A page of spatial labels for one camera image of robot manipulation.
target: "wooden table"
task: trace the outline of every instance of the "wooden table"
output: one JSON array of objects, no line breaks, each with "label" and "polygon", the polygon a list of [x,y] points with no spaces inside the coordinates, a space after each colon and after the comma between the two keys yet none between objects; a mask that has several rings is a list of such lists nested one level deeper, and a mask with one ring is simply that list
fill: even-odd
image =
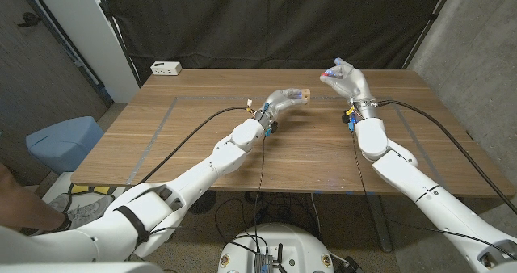
[{"label": "wooden table", "polygon": [[[135,185],[207,117],[223,108],[259,109],[275,90],[310,88],[308,106],[282,113],[279,129],[266,139],[263,191],[363,193],[353,156],[351,134],[341,121],[345,99],[320,82],[321,70],[185,69],[179,76],[151,76],[107,130],[72,181],[86,185]],[[377,100],[396,99],[429,112],[469,151],[506,195],[515,188],[469,137],[425,82],[408,70],[365,70]],[[414,111],[379,107],[386,132],[418,159],[419,168],[458,196],[494,196],[459,150],[429,120]],[[250,114],[229,111],[199,130],[151,179],[176,178],[207,157],[214,145]],[[220,178],[215,190],[254,191],[259,185],[261,141],[240,170]],[[359,157],[366,189],[398,194]]]}]

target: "blue bin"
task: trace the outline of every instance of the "blue bin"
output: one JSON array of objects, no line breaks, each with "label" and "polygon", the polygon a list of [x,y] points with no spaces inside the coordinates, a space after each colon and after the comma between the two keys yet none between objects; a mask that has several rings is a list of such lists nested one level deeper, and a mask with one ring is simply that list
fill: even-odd
[{"label": "blue bin", "polygon": [[29,153],[57,174],[75,171],[104,132],[91,116],[51,125],[25,138]]}]

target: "yellow connector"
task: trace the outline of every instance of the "yellow connector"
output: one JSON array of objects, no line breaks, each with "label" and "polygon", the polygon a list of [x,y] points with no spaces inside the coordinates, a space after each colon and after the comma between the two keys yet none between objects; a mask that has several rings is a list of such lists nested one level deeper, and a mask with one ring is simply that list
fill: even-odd
[{"label": "yellow connector", "polygon": [[352,112],[354,112],[354,107],[350,107],[350,109],[347,111],[347,116],[349,116]]}]

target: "shoe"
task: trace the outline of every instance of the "shoe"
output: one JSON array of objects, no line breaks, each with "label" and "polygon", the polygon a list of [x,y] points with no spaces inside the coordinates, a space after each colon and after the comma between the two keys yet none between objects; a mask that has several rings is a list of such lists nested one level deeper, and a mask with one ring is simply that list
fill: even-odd
[{"label": "shoe", "polygon": [[113,195],[106,195],[92,204],[68,211],[66,215],[72,222],[69,229],[76,229],[99,219],[114,199]]},{"label": "shoe", "polygon": [[58,212],[65,212],[70,207],[70,204],[70,195],[68,193],[62,193],[48,205],[50,205]]}]

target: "person's arm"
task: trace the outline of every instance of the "person's arm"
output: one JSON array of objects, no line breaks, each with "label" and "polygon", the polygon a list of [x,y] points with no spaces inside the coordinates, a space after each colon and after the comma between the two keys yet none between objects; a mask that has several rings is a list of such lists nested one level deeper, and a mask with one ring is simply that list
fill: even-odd
[{"label": "person's arm", "polygon": [[9,169],[0,163],[0,225],[12,229],[50,231],[65,221],[65,215],[37,195],[21,187]]}]

